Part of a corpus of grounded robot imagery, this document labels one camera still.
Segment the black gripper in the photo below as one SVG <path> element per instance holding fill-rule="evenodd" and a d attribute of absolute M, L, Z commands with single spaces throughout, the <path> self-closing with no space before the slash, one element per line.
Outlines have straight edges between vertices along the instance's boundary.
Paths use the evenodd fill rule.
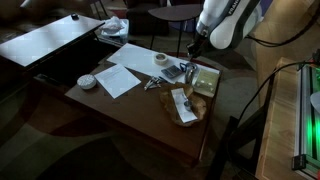
<path fill-rule="evenodd" d="M 188 50 L 188 58 L 192 60 L 197 58 L 203 53 L 207 53 L 214 50 L 214 47 L 211 45 L 207 37 L 196 34 L 191 43 L 186 45 Z"/>

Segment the white franka robot arm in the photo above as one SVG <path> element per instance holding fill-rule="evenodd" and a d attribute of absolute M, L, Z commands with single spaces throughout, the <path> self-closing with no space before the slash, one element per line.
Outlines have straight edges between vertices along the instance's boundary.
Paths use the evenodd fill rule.
<path fill-rule="evenodd" d="M 187 45 L 190 59 L 203 52 L 236 48 L 261 21 L 261 0 L 204 0 L 196 35 Z"/>

